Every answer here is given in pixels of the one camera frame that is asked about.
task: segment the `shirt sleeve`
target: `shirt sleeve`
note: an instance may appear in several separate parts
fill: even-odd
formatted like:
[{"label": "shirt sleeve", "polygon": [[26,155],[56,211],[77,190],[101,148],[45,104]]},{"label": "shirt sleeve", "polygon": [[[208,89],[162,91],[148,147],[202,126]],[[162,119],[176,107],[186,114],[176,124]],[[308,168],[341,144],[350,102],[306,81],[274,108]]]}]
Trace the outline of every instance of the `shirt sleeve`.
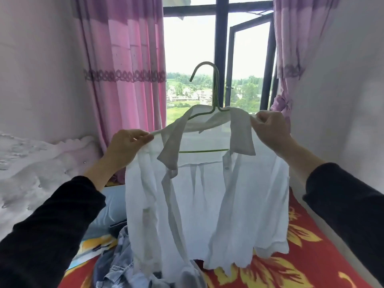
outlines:
[{"label": "shirt sleeve", "polygon": [[57,287],[105,196],[86,177],[61,185],[0,242],[2,287]]},{"label": "shirt sleeve", "polygon": [[384,286],[384,195],[327,163],[309,176],[303,200]]}]

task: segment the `green hanger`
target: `green hanger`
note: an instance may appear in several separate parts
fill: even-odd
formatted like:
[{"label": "green hanger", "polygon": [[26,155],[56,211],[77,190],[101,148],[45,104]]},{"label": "green hanger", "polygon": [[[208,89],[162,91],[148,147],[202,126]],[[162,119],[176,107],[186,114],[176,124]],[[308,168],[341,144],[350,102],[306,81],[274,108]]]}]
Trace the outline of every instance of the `green hanger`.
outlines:
[{"label": "green hanger", "polygon": [[199,67],[203,66],[204,64],[208,64],[210,66],[212,66],[215,70],[215,76],[216,76],[216,83],[215,83],[215,88],[214,88],[214,96],[213,96],[213,100],[212,100],[212,110],[209,111],[209,112],[203,112],[203,113],[197,113],[195,115],[192,115],[191,117],[189,117],[188,120],[192,119],[192,118],[195,118],[197,116],[200,116],[200,115],[205,115],[205,114],[211,114],[215,111],[215,108],[217,107],[217,109],[219,111],[229,111],[229,109],[222,109],[219,104],[218,104],[218,81],[219,81],[219,72],[218,72],[218,68],[217,66],[213,63],[213,62],[210,62],[210,61],[203,61],[201,63],[199,63],[196,67],[195,67],[195,70],[193,71],[192,73],[192,76],[191,78],[189,79],[190,82],[192,82],[197,70],[199,69]]},{"label": "green hanger", "polygon": [[[221,112],[224,112],[224,111],[229,111],[229,109],[222,109],[219,104],[218,104],[218,81],[219,81],[219,72],[218,72],[218,68],[217,66],[213,63],[213,62],[210,62],[210,61],[203,61],[201,63],[199,63],[196,67],[195,67],[195,70],[193,71],[192,73],[192,76],[191,78],[189,79],[190,82],[192,82],[197,70],[199,67],[205,65],[205,64],[208,64],[210,66],[212,66],[215,70],[215,76],[216,76],[216,84],[215,84],[215,88],[214,88],[214,95],[213,95],[213,100],[212,100],[212,110],[209,111],[209,112],[203,112],[203,113],[197,113],[195,115],[192,115],[191,117],[189,117],[188,120],[192,119],[192,118],[195,118],[197,116],[200,116],[200,115],[206,115],[206,114],[211,114],[215,111],[215,109],[217,108],[219,111]],[[181,151],[179,153],[183,153],[183,154],[188,154],[188,153],[196,153],[196,152],[223,152],[223,151],[226,151],[228,149],[213,149],[213,150],[191,150],[191,151]]]}]

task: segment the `purple curtain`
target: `purple curtain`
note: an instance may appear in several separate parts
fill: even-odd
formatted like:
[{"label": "purple curtain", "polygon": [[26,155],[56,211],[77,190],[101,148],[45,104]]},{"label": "purple curtain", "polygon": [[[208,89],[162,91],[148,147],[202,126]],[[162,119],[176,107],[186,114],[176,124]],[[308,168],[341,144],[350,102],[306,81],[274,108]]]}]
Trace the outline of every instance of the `purple curtain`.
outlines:
[{"label": "purple curtain", "polygon": [[297,82],[329,27],[340,0],[273,0],[280,82],[271,110],[284,114],[290,125]]},{"label": "purple curtain", "polygon": [[103,150],[120,129],[166,125],[162,0],[72,0]]}]

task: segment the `blue pillow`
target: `blue pillow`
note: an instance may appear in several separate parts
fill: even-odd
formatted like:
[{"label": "blue pillow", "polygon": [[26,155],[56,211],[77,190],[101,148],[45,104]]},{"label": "blue pillow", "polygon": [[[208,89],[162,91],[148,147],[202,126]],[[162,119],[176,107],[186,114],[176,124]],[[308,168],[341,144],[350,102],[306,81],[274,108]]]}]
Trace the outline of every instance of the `blue pillow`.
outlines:
[{"label": "blue pillow", "polygon": [[108,228],[110,225],[127,219],[125,185],[105,187],[101,193],[105,196],[106,206],[89,225],[83,240],[109,234]]}]

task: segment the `finger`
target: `finger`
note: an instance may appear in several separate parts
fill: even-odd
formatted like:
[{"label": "finger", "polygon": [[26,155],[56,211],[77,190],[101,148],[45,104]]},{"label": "finger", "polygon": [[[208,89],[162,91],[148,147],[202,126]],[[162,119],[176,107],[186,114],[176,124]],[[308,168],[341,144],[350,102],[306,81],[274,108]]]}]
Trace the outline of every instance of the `finger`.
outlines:
[{"label": "finger", "polygon": [[257,116],[254,117],[250,115],[250,119],[251,119],[251,126],[255,131],[259,129],[262,125],[264,125],[264,122],[262,122]]},{"label": "finger", "polygon": [[145,136],[149,134],[149,132],[141,130],[141,129],[122,129],[119,132],[122,132],[124,137],[129,138],[130,142],[133,142],[139,139],[141,136]]},{"label": "finger", "polygon": [[273,111],[261,110],[256,113],[256,117],[260,119],[262,122],[266,122],[268,118],[273,114]]},{"label": "finger", "polygon": [[134,148],[136,150],[139,150],[139,149],[141,149],[141,147],[143,145],[146,145],[148,142],[151,142],[154,138],[155,137],[153,136],[153,134],[147,134],[144,136],[140,136],[139,138],[137,138],[137,140],[132,142],[132,145],[134,146]]},{"label": "finger", "polygon": [[141,130],[141,129],[130,129],[130,130],[128,130],[128,132],[131,135],[131,137],[134,137],[134,138],[138,138],[140,136],[145,136],[145,135],[149,134],[149,132],[147,132],[145,130]]}]

